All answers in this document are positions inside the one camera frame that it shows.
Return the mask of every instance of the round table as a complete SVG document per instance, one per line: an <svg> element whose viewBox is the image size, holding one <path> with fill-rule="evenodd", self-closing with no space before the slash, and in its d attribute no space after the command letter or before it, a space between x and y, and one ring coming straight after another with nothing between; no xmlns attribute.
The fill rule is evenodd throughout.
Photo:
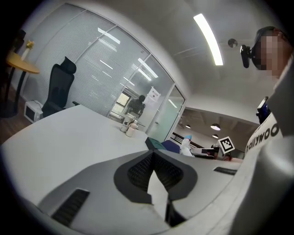
<svg viewBox="0 0 294 235"><path fill-rule="evenodd" d="M5 98L4 98L5 104L3 105L3 110L1 111L1 117L11 118L17 114L17 106L18 106L20 90L22 88L23 80L26 73L28 72L28 73L38 74L40 73L40 70L35 65L30 64L29 62L22 61L20 55L14 52L11 52L8 54L6 58L6 63L12 66L12 70L8 79L8 84L6 86L6 92L5 92ZM23 72L18 82L14 102L11 102L10 100L8 100L8 93L9 93L9 87L10 87L12 75L15 68L18 68L22 70Z"/></svg>

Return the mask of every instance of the white bottle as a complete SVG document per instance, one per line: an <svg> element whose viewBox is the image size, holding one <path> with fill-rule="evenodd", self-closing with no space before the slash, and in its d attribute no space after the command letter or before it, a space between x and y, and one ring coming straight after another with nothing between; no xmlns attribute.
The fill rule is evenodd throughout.
<svg viewBox="0 0 294 235"><path fill-rule="evenodd" d="M135 118L133 115L130 115L129 113L126 115L123 121L123 126L120 128L120 131L126 132L129 128L130 122L133 121Z"/></svg>
<svg viewBox="0 0 294 235"><path fill-rule="evenodd" d="M129 127L129 129L127 130L127 132L125 133L127 136L132 137L135 130L136 130L137 125L132 123Z"/></svg>

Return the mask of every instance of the white ceiling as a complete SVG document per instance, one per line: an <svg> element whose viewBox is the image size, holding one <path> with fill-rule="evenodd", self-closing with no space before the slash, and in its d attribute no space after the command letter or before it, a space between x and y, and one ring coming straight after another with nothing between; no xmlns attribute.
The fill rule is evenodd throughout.
<svg viewBox="0 0 294 235"><path fill-rule="evenodd" d="M214 123L220 125L220 131L213 130L210 126ZM256 130L258 125L248 124L235 118L220 116L217 113L199 112L185 109L179 121L179 126L186 128L191 126L191 130L212 137L218 134L219 138L229 136L236 148L245 150L246 144Z"/></svg>
<svg viewBox="0 0 294 235"><path fill-rule="evenodd" d="M174 58L193 93L211 93L258 106L270 96L273 80L242 65L239 46L252 46L256 31L274 25L265 6L251 0L109 0L103 1L148 31ZM216 66L193 17L202 13L220 46L224 65ZM227 45L230 38L238 47Z"/></svg>

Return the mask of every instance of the blue object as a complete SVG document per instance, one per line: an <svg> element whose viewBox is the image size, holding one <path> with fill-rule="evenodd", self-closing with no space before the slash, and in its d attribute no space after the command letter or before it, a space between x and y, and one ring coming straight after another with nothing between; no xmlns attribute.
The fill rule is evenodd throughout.
<svg viewBox="0 0 294 235"><path fill-rule="evenodd" d="M191 140L191 139L192 139L192 136L191 136L191 135L186 135L186 136L185 136L185 139L189 139L189 140Z"/></svg>
<svg viewBox="0 0 294 235"><path fill-rule="evenodd" d="M178 146L176 143L174 143L171 140L166 140L166 141L162 142L161 144L168 151L175 152L175 153L180 153L180 146Z"/></svg>

